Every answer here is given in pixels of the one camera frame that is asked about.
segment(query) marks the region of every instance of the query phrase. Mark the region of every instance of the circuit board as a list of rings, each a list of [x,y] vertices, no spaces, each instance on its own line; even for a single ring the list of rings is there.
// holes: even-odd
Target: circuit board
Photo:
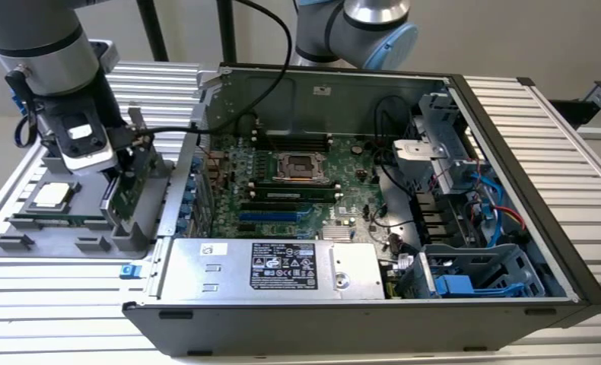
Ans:
[[[369,232],[369,222],[363,218],[367,205],[369,214],[383,203],[379,184],[373,181],[372,153],[363,149],[363,141],[355,138],[333,138],[328,152],[316,152],[321,159],[324,179],[340,185],[341,196],[336,203],[297,203],[297,221],[252,222],[238,219],[241,204],[250,199],[248,182],[272,181],[276,177],[276,162],[282,154],[293,151],[256,151],[250,141],[224,135],[214,138],[213,154],[222,151],[225,158],[217,165],[214,181],[214,219],[212,237],[216,238],[274,238],[321,239],[324,227],[348,227],[349,242],[383,242],[387,233],[379,227]],[[248,231],[240,230],[246,224]]]

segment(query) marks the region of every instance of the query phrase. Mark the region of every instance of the power supply label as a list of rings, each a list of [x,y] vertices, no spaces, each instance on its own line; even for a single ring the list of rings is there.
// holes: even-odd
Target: power supply label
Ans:
[[[250,287],[254,290],[315,290],[313,243],[253,243]]]

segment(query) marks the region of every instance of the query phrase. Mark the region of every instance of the black cable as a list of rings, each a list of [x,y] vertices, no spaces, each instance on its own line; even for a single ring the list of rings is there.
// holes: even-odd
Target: black cable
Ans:
[[[375,151],[375,153],[372,154],[372,162],[373,162],[373,158],[375,158],[375,156],[379,154],[379,152],[388,152],[388,150],[384,150],[384,149],[381,149],[381,148],[379,148],[376,151]],[[401,186],[400,184],[399,184],[399,182],[396,182],[396,180],[395,179],[392,179],[392,176],[391,176],[391,174],[388,173],[388,170],[385,170],[385,167],[383,166],[383,156],[380,156],[381,158],[379,159],[379,167],[381,168],[381,171],[383,171],[383,175],[385,175],[385,177],[388,178],[388,180],[391,181],[391,183],[397,187],[397,189],[399,190],[401,190],[407,195],[411,195],[412,193],[411,193],[411,191],[408,190],[408,189],[405,189],[405,187],[404,186]]]
[[[233,0],[237,3],[248,6],[250,9],[258,11],[261,14],[268,16],[276,23],[280,25],[280,28],[284,30],[285,38],[286,38],[286,54],[284,59],[284,64],[281,65],[280,72],[277,72],[276,79],[268,86],[266,90],[261,93],[261,95],[249,102],[248,105],[245,105],[241,110],[228,118],[226,121],[224,121],[220,125],[210,129],[197,129],[196,127],[161,127],[161,128],[152,128],[152,129],[142,129],[138,130],[136,135],[152,135],[153,133],[162,133],[162,132],[186,132],[186,133],[196,133],[198,135],[212,135],[221,131],[228,125],[238,121],[238,118],[241,116],[250,112],[252,108],[260,103],[260,101],[270,94],[272,90],[276,88],[277,84],[280,84],[281,78],[284,77],[284,74],[286,72],[286,68],[289,67],[289,60],[291,60],[291,47],[292,47],[292,41],[291,41],[291,32],[289,28],[285,26],[284,21],[262,6],[257,5],[256,3],[250,2],[249,0]]]
[[[35,107],[34,103],[25,103],[26,114],[18,120],[14,128],[14,145],[17,148],[30,147],[35,142],[35,136],[38,135],[38,123],[35,121]],[[22,141],[22,128],[27,125],[27,137]]]
[[[411,106],[408,105],[408,102],[403,99],[403,97],[400,97],[399,95],[387,95],[383,98],[380,98],[377,100],[376,104],[373,105],[373,109],[372,109],[372,123],[373,123],[372,126],[373,126],[373,141],[375,141],[375,143],[376,143],[376,140],[377,140],[377,124],[379,124],[379,129],[380,129],[380,133],[379,134],[381,135],[381,137],[384,136],[383,124],[379,123],[379,122],[381,122],[381,120],[379,119],[379,114],[380,114],[379,113],[379,107],[381,106],[381,103],[385,100],[389,100],[389,99],[397,99],[401,102],[401,104],[404,105],[404,109],[405,109],[407,115],[408,115],[408,123],[412,121]],[[388,119],[391,119],[391,121],[393,121],[393,118],[389,118],[391,115],[389,115],[389,113],[387,111],[383,111],[381,115],[385,116]]]
[[[372,213],[372,215],[369,216],[369,220],[372,221],[372,223],[375,223],[377,226],[380,226],[381,228],[393,228],[393,227],[399,227],[399,226],[403,226],[405,223],[412,223],[412,219],[411,220],[408,220],[408,221],[404,221],[404,222],[401,222],[401,223],[397,223],[397,224],[391,224],[391,225],[388,225],[388,224],[380,224],[377,221],[376,221],[376,215],[377,215],[377,213],[379,213],[379,210],[381,209],[381,207],[384,207],[385,206],[385,204],[384,205],[381,205],[379,208],[376,208],[376,210],[373,211],[373,213]]]

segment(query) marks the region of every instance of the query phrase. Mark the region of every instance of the metal workbench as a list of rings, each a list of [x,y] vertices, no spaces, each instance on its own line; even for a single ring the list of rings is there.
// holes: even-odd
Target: metal workbench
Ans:
[[[108,80],[122,112],[136,100],[149,126],[186,124],[197,69],[120,63]],[[601,283],[601,162],[536,89],[508,78],[467,78],[467,83]],[[156,138],[168,160],[176,161],[181,140],[180,133]],[[0,232],[42,173],[38,157],[34,147],[1,189]],[[126,293],[145,283],[117,278],[124,263],[0,259],[0,363],[601,363],[601,315],[572,328],[540,330],[492,353],[170,359],[121,315]]]

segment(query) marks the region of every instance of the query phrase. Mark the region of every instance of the blue latch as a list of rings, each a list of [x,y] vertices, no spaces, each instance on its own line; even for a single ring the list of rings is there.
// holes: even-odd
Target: blue latch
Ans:
[[[121,280],[132,280],[140,278],[140,268],[137,265],[122,265],[120,268],[120,279]]]
[[[514,283],[507,287],[473,289],[465,275],[443,275],[435,279],[435,291],[441,297],[518,297],[523,284]]]

